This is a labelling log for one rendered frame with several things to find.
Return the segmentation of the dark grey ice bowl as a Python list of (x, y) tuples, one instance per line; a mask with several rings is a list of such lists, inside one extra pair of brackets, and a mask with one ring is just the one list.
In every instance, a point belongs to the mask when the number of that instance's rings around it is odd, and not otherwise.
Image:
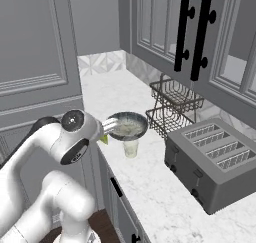
[(111, 115), (118, 126), (109, 135), (119, 141), (133, 141), (141, 138), (148, 129), (147, 119), (135, 112), (118, 112)]

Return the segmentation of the grey panelled fridge door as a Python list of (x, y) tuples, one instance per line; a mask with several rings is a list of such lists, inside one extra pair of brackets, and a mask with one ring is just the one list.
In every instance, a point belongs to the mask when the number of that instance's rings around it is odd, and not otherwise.
[(70, 0), (0, 0), (0, 110), (81, 95)]

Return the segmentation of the glass of lemonade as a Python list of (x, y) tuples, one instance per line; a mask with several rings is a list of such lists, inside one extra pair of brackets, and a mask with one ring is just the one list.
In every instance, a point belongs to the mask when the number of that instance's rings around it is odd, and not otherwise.
[(135, 158), (137, 156), (138, 151), (138, 140), (133, 141), (124, 141), (123, 147), (124, 147), (124, 153), (127, 158)]

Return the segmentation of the grey four-slot toaster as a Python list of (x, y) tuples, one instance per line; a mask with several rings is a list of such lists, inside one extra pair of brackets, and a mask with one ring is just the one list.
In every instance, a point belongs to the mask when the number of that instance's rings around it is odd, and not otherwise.
[(256, 142), (224, 121), (172, 131), (165, 146), (165, 165), (207, 214), (256, 193)]

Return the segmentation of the grey base cupboard drawer front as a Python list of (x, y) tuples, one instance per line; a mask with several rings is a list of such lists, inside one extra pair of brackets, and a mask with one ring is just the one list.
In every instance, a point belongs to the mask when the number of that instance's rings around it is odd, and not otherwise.
[[(98, 154), (104, 206), (120, 242), (132, 243), (131, 236), (132, 234), (136, 234), (141, 238), (141, 241), (137, 243), (150, 243), (139, 218), (135, 214), (124, 191), (121, 189), (102, 151), (98, 150)], [(118, 197), (112, 186), (110, 177), (114, 177), (117, 181), (123, 193), (121, 198)]]

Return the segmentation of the grey glazed wall cupboard door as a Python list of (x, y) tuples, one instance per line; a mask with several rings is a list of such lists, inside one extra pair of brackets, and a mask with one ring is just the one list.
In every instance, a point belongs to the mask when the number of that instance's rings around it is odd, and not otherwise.
[[(202, 0), (195, 0), (197, 5)], [(194, 89), (205, 99), (256, 129), (256, 0), (211, 0), (209, 23)]]
[(189, 87), (201, 0), (190, 0), (195, 16), (187, 21), (185, 49), (180, 72), (174, 71), (181, 0), (132, 0), (132, 59), (136, 76), (149, 84), (164, 74)]

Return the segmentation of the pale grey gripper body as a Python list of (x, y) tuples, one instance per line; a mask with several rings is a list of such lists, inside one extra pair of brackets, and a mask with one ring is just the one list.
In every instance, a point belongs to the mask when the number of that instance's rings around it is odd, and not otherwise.
[(114, 128), (118, 125), (117, 118), (109, 118), (102, 123), (103, 133), (108, 135), (110, 132), (114, 130)]

